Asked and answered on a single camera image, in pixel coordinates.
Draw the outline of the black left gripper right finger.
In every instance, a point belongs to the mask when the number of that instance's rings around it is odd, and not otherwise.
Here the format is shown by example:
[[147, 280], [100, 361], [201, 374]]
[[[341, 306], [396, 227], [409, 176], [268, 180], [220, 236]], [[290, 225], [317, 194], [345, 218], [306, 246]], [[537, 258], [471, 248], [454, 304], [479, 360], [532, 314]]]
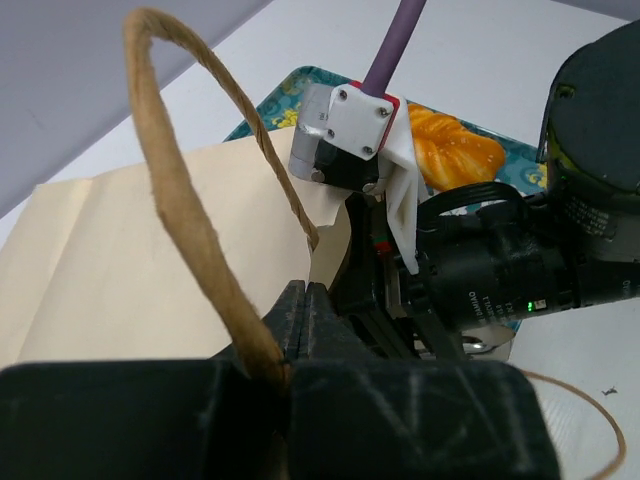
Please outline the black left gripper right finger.
[[535, 391], [496, 361], [375, 357], [324, 286], [293, 282], [288, 468], [294, 479], [556, 479]]

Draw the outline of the beige paper bag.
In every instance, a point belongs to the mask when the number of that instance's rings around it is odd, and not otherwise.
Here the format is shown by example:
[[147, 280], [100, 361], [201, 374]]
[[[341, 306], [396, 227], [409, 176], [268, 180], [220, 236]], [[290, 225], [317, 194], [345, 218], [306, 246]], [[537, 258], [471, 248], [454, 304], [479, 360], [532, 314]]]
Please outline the beige paper bag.
[[209, 358], [233, 347], [278, 400], [286, 447], [294, 310], [331, 294], [354, 194], [289, 172], [294, 128], [269, 133], [206, 43], [150, 7], [124, 21], [141, 164], [36, 189], [1, 252], [1, 372], [36, 361]]

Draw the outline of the orange twisted fake bread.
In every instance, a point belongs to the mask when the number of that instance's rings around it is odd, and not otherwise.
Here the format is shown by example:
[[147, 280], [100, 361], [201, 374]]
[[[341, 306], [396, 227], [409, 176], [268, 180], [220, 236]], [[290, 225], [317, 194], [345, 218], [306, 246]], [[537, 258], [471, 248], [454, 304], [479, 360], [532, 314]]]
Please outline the orange twisted fake bread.
[[424, 106], [410, 103], [408, 112], [416, 161], [428, 186], [444, 192], [495, 180], [506, 162], [497, 141]]

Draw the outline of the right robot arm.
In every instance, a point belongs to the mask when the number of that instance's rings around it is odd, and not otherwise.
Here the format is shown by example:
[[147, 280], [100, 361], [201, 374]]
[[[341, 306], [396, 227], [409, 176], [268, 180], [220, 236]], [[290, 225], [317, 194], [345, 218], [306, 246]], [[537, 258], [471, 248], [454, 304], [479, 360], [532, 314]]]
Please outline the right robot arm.
[[331, 299], [376, 354], [459, 359], [475, 328], [639, 293], [639, 25], [573, 53], [549, 91], [546, 188], [483, 182], [417, 210], [410, 274], [380, 209], [352, 198], [348, 266]]

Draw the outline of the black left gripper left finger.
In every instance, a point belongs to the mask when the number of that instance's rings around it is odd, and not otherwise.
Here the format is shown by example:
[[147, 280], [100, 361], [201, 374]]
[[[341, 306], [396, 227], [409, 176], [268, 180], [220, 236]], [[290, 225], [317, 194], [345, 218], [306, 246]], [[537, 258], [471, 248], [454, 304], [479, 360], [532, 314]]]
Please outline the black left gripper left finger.
[[233, 347], [1, 372], [5, 479], [283, 479], [281, 407]]

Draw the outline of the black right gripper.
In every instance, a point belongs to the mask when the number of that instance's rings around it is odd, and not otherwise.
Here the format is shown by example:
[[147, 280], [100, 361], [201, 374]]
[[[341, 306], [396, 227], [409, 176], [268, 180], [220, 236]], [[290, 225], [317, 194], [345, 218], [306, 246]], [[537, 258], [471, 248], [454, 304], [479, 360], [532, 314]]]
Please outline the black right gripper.
[[351, 241], [332, 288], [339, 316], [386, 358], [463, 359], [471, 332], [575, 305], [571, 266], [544, 194], [480, 183], [420, 204], [409, 272], [383, 203], [346, 202]]

